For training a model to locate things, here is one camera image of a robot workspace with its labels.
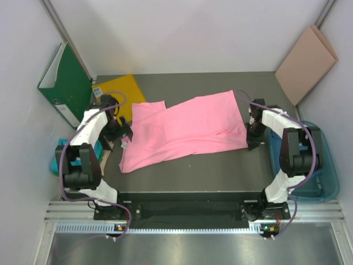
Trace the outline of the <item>pink t shirt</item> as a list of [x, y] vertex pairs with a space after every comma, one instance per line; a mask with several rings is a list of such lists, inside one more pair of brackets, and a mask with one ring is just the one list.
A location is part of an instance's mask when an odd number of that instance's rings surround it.
[[122, 173], [188, 155], [246, 149], [247, 131], [232, 91], [195, 97], [167, 108], [164, 101], [132, 105], [132, 140]]

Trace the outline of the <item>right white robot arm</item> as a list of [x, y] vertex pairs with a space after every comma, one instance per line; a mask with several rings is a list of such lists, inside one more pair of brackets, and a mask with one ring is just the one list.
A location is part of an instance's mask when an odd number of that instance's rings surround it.
[[261, 202], [257, 205], [259, 215], [268, 219], [277, 213], [277, 204], [286, 202], [295, 188], [305, 184], [314, 172], [322, 169], [322, 135], [318, 127], [307, 127], [282, 109], [267, 107], [263, 99], [249, 104], [250, 122], [246, 125], [248, 149], [260, 145], [267, 128], [281, 139], [280, 170], [262, 191]]

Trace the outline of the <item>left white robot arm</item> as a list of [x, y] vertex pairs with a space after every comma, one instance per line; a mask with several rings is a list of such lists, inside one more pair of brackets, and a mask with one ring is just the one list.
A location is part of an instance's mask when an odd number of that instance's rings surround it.
[[89, 103], [76, 134], [55, 150], [62, 197], [71, 202], [91, 200], [105, 204], [113, 219], [124, 215], [125, 206], [118, 201], [119, 192], [103, 180], [94, 146], [101, 142], [104, 149], [110, 150], [111, 141], [132, 140], [130, 124], [123, 116], [115, 117], [115, 111], [126, 102], [125, 94], [111, 91], [104, 93], [99, 102]]

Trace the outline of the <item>blue t shirt in bin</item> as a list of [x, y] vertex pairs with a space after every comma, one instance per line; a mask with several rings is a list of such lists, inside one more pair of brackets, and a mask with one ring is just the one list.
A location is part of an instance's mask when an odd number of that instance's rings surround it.
[[[272, 175], [276, 177], [277, 173], [281, 169], [280, 167], [280, 150], [281, 150], [281, 138], [272, 130], [268, 132], [269, 140], [269, 154], [271, 159]], [[320, 177], [322, 176], [322, 170], [317, 170], [311, 176], [311, 179], [303, 186], [299, 187], [300, 192], [318, 192], [321, 190]]]

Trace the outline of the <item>yellow padded envelope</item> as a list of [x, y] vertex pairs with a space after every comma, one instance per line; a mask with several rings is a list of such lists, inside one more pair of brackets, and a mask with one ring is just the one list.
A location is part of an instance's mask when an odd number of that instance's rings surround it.
[[112, 97], [118, 102], [121, 102], [124, 100], [124, 97], [118, 93], [113, 93], [113, 91], [122, 92], [127, 100], [126, 103], [119, 108], [119, 111], [115, 113], [117, 118], [123, 116], [127, 122], [132, 121], [132, 104], [146, 101], [133, 75], [125, 75], [110, 81], [92, 85], [92, 90], [97, 101], [100, 101], [102, 94], [109, 92]]

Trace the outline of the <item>teal folded t shirt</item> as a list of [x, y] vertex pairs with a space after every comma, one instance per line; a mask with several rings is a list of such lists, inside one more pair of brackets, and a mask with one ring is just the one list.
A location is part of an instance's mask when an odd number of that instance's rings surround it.
[[[67, 139], [59, 139], [58, 140], [58, 144], [57, 146], [64, 146], [67, 143]], [[99, 163], [101, 163], [102, 159], [103, 159], [103, 147], [101, 145], [101, 143], [99, 141], [97, 141], [94, 145], [94, 153], [96, 155], [96, 158], [98, 159]], [[59, 162], [60, 162], [60, 158], [56, 157], [56, 155], [54, 156], [54, 158], [52, 159], [52, 161], [50, 162], [50, 171], [56, 175], [58, 177], [58, 166], [59, 166]], [[81, 165], [81, 161], [79, 158], [77, 158], [75, 161], [71, 162], [71, 165], [73, 166], [80, 166]]]

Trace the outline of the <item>teal plastic bin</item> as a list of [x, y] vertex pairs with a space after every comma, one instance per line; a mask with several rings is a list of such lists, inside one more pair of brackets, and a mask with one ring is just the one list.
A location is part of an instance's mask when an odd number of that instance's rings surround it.
[[[268, 132], [271, 129], [267, 129], [266, 137], [268, 140]], [[330, 150], [325, 139], [324, 134], [321, 134], [321, 147], [323, 153], [320, 154], [320, 158], [323, 159], [322, 176], [320, 177], [321, 190], [318, 192], [300, 192], [298, 188], [291, 192], [291, 195], [298, 202], [307, 203], [322, 203], [334, 200], [339, 193], [340, 186], [339, 180], [336, 174], [334, 163], [330, 154]], [[266, 188], [267, 195], [281, 195], [285, 196], [286, 186], [291, 185], [290, 179], [286, 177], [285, 173], [280, 169], [273, 182]]]

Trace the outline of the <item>beige paper folder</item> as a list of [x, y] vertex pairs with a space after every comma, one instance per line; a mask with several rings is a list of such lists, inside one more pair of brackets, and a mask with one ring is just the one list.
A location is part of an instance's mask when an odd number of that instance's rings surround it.
[[282, 90], [297, 105], [339, 58], [321, 31], [307, 27], [275, 72]]

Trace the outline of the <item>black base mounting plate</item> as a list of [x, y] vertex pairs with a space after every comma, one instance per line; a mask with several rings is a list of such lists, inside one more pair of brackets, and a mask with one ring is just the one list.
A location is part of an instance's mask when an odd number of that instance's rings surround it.
[[126, 192], [118, 202], [132, 229], [233, 229], [251, 221], [290, 219], [287, 203], [269, 203], [261, 192]]

